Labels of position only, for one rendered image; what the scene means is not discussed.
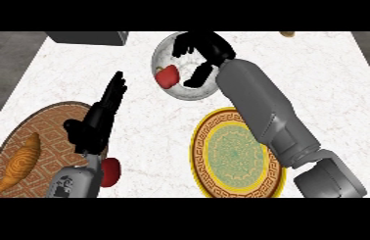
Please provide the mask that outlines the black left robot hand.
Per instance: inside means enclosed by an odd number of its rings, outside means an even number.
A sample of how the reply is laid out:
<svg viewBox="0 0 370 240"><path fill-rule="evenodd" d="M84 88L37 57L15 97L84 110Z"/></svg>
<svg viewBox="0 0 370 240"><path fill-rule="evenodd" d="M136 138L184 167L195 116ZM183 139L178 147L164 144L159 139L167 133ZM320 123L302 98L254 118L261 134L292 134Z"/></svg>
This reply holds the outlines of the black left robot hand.
<svg viewBox="0 0 370 240"><path fill-rule="evenodd" d="M122 72L116 72L102 100L94 103L83 120L63 122L68 140L75 145L77 154L100 155L111 138L113 116L127 90Z"/></svg>

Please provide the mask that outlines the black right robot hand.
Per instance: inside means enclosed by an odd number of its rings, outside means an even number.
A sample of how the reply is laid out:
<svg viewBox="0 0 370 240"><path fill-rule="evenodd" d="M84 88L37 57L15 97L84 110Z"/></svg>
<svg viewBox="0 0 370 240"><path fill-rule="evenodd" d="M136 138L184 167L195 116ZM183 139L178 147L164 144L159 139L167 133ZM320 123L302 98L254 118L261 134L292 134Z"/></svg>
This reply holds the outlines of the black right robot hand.
<svg viewBox="0 0 370 240"><path fill-rule="evenodd" d="M189 31L175 38L172 56L180 57L198 51L205 62L196 67L184 87L199 88L212 73L227 60L236 58L236 52L226 39L214 31Z"/></svg>

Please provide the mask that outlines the red bell pepper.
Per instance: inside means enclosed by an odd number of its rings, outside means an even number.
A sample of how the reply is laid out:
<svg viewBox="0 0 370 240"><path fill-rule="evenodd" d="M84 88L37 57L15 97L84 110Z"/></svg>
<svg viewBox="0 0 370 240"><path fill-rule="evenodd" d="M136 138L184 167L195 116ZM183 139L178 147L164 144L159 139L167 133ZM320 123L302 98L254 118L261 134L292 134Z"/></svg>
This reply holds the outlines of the red bell pepper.
<svg viewBox="0 0 370 240"><path fill-rule="evenodd" d="M180 82L180 72L175 65L168 65L165 68L158 68L155 79L164 89L169 89Z"/></svg>

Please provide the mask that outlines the white marble bowl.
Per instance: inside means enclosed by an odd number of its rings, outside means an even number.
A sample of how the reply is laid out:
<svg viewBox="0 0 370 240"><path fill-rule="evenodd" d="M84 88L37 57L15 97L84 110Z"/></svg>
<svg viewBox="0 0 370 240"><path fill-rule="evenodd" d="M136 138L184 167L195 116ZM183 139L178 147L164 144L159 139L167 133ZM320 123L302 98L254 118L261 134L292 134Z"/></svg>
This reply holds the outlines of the white marble bowl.
<svg viewBox="0 0 370 240"><path fill-rule="evenodd" d="M215 76L218 68L212 67L212 72L199 88L184 86L184 82L190 79L196 67L205 62L198 51L184 54L178 58L172 56L174 44L181 31L172 33L159 43L152 56L152 74L156 74L167 66L174 65L180 72L180 82L165 92L180 100L196 101L209 97L218 90Z"/></svg>

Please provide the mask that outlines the yellow green patterned plate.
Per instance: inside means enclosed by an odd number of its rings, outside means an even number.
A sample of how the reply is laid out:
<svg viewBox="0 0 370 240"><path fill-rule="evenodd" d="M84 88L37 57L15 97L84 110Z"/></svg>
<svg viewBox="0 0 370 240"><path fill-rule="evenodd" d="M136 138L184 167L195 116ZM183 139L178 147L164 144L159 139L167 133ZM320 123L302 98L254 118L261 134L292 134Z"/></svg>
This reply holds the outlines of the yellow green patterned plate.
<svg viewBox="0 0 370 240"><path fill-rule="evenodd" d="M256 142L242 116L227 107L211 112L189 146L196 185L209 198L268 198L282 193L286 168Z"/></svg>

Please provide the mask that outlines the red apple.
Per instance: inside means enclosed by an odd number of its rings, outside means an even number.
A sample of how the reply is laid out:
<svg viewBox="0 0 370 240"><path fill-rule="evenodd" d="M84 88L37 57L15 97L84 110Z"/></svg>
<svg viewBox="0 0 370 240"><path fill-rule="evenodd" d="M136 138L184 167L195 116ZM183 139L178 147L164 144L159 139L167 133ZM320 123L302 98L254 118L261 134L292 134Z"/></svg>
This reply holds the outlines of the red apple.
<svg viewBox="0 0 370 240"><path fill-rule="evenodd" d="M119 161L116 158L106 158L102 161L102 170L103 170L103 180L102 186L112 187L119 179L121 175L121 168L119 168Z"/></svg>

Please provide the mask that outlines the orange croissant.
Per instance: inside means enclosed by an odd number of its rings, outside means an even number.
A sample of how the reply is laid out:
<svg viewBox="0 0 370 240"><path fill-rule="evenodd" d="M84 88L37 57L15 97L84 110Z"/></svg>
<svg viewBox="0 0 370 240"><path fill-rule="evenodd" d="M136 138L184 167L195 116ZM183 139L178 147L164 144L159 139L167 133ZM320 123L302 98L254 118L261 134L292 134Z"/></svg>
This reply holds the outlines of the orange croissant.
<svg viewBox="0 0 370 240"><path fill-rule="evenodd" d="M27 178L37 165L38 157L40 139L34 132L6 166L4 176L0 180L0 192L12 188Z"/></svg>

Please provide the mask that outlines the dark grey appliance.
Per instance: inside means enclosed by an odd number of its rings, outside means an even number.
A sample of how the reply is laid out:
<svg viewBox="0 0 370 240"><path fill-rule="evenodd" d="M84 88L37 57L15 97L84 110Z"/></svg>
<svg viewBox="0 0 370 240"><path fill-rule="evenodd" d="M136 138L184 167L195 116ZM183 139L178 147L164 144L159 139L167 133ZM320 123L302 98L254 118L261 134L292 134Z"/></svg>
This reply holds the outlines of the dark grey appliance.
<svg viewBox="0 0 370 240"><path fill-rule="evenodd" d="M122 46L127 31L49 31L47 36L56 43Z"/></svg>

